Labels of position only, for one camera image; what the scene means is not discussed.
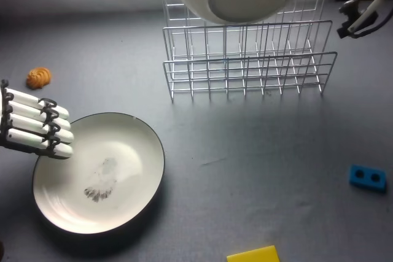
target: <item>metal wire rack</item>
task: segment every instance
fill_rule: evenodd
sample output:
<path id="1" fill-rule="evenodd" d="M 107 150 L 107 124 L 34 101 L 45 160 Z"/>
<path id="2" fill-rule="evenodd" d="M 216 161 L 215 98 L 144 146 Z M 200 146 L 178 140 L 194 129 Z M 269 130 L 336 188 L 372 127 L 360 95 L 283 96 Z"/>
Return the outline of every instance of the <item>metal wire rack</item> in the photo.
<path id="1" fill-rule="evenodd" d="M 337 57 L 325 52 L 332 27 L 321 21 L 325 0 L 294 0 L 252 25 L 217 26 L 194 15 L 181 0 L 163 0 L 169 93 L 312 87 L 323 93 Z"/>

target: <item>blue block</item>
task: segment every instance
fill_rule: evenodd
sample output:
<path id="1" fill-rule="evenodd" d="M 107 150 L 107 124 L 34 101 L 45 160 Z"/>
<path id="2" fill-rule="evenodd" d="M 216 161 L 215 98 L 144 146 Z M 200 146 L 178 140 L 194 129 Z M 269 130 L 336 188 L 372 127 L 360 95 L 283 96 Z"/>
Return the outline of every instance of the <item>blue block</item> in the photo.
<path id="1" fill-rule="evenodd" d="M 385 172 L 362 166 L 352 165 L 349 183 L 357 187 L 374 190 L 381 193 L 386 191 Z"/>

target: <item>yellow block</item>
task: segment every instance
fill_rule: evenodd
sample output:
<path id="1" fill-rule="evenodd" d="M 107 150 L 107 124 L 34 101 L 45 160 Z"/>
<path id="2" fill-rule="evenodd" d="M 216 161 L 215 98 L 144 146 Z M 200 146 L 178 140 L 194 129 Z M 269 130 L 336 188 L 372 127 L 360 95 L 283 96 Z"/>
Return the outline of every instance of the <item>yellow block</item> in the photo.
<path id="1" fill-rule="evenodd" d="M 280 262 L 275 246 L 227 256 L 228 262 Z"/>

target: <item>gray table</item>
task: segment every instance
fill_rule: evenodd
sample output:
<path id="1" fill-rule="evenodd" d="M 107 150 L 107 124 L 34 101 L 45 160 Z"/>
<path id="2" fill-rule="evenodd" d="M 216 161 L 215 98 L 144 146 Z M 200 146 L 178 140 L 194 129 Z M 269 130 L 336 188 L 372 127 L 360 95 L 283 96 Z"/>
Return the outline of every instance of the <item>gray table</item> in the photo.
<path id="1" fill-rule="evenodd" d="M 324 17 L 343 21 L 339 4 Z M 350 187 L 351 164 L 393 181 L 393 21 L 359 40 L 332 32 L 339 56 L 324 97 L 177 96 L 171 104 L 159 12 L 20 22 L 0 32 L 0 77 L 29 92 L 25 74 L 49 67 L 36 96 L 71 120 L 124 112 L 146 121 L 166 151 L 155 214 L 127 246 L 94 261 L 225 261 L 275 245 L 282 262 L 393 257 L 393 197 Z M 0 149 L 0 240 L 5 261 L 79 261 L 47 234 L 31 192 L 36 156 Z"/>

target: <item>black cable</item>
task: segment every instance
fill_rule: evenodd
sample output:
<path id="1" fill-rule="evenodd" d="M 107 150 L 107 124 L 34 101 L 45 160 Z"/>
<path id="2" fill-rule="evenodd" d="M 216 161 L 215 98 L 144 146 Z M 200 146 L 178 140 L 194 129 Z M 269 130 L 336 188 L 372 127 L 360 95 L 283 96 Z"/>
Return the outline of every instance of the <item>black cable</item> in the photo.
<path id="1" fill-rule="evenodd" d="M 357 38 L 360 38 L 360 37 L 367 36 L 367 35 L 369 35 L 369 34 L 371 34 L 371 33 L 374 33 L 375 31 L 381 29 L 381 28 L 382 28 L 382 27 L 383 27 L 392 17 L 393 17 L 393 8 L 392 8 L 392 10 L 388 13 L 388 15 L 386 16 L 386 18 L 385 18 L 379 25 L 375 26 L 374 28 L 365 30 L 365 31 L 363 31 L 363 32 L 361 32 L 361 33 L 359 33 L 359 34 L 352 34 L 352 35 L 350 35 L 350 36 L 351 36 L 352 38 L 357 39 Z"/>

